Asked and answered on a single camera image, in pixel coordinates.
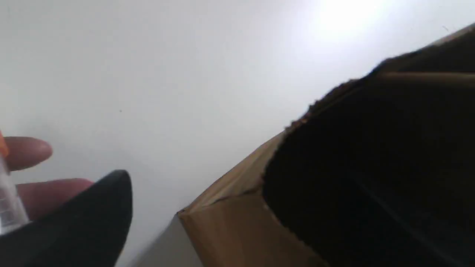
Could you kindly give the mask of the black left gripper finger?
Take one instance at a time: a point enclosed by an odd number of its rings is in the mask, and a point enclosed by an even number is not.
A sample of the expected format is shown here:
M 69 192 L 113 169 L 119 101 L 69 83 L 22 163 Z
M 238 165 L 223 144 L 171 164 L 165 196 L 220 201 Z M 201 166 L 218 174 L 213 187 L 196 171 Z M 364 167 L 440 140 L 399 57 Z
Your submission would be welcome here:
M 133 217 L 129 173 L 117 169 L 53 213 L 1 236 L 2 267 L 114 267 Z

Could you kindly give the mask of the person's right hand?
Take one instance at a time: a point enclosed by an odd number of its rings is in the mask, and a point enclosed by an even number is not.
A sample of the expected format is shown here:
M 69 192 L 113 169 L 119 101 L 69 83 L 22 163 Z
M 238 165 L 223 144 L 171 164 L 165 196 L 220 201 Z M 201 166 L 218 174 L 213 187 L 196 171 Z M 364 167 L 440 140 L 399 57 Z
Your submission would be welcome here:
M 27 136 L 7 136 L 5 145 L 9 149 L 6 163 L 11 171 L 22 171 L 37 166 L 53 155 L 52 146 L 41 139 Z M 54 179 L 17 186 L 25 211 L 31 220 L 37 220 L 52 213 L 61 205 L 93 185 L 84 178 Z

